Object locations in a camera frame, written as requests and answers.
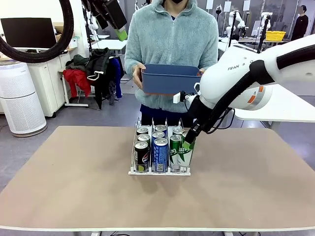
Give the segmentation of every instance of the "man in black clothing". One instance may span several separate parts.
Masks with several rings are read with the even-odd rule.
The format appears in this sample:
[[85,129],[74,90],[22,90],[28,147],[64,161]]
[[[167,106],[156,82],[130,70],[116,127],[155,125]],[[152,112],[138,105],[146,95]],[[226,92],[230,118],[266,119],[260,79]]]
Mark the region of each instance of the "man in black clothing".
[[306,6],[302,5],[301,7],[303,7],[303,13],[300,14],[296,20],[291,41],[303,38],[306,33],[307,26],[309,25],[309,18],[305,15],[307,10]]

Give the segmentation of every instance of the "black face mask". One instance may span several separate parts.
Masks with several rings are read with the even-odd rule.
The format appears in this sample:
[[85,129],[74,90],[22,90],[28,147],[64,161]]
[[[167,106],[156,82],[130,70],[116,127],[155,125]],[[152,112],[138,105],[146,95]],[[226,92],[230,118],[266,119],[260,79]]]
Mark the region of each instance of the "black face mask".
[[173,2],[175,2],[176,4],[179,4],[180,2],[182,2],[183,0],[172,0]]

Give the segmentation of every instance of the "yellow bin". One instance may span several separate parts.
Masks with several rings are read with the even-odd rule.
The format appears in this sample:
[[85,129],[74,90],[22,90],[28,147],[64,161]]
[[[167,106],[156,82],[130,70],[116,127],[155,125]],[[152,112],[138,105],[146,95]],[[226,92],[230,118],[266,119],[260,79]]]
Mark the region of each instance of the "yellow bin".
[[282,41],[286,32],[284,31],[267,31],[266,41]]

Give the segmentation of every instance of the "gray floor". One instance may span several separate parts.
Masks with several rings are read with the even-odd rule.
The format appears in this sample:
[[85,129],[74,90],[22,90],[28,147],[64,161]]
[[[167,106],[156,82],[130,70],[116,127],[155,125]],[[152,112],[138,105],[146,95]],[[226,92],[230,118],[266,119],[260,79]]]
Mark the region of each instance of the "gray floor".
[[[315,105],[315,97],[303,97]],[[96,107],[93,100],[88,100],[92,107]],[[56,118],[47,119],[48,129],[30,138],[15,138],[10,134],[9,127],[0,131],[0,191],[2,191],[16,172],[28,161],[31,155],[60,125],[85,126],[134,126],[140,116],[140,104],[134,95],[126,94],[114,106],[103,102],[103,110],[91,108],[62,108]],[[6,125],[4,115],[0,115],[0,126]],[[261,127],[260,122],[241,121],[235,119],[232,127],[255,128]],[[315,170],[315,124],[312,123],[282,123],[279,135],[291,145],[293,149]],[[129,232],[131,236],[219,236],[213,232]],[[69,236],[72,233],[43,233],[0,230],[0,236]],[[315,236],[315,231],[262,233],[263,236]]]

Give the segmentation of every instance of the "light blue fleece jacket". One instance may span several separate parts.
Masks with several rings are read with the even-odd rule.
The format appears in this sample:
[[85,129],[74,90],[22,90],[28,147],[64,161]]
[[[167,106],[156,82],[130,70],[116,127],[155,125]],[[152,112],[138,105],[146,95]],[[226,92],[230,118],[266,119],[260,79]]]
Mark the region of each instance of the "light blue fleece jacket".
[[[218,60],[218,24],[215,18],[188,0],[186,8],[172,19],[162,6],[163,0],[136,11],[132,17],[126,47],[125,69],[142,64],[190,65],[207,69]],[[187,112],[184,103],[173,104],[173,97],[149,95],[138,89],[143,105],[170,112]]]

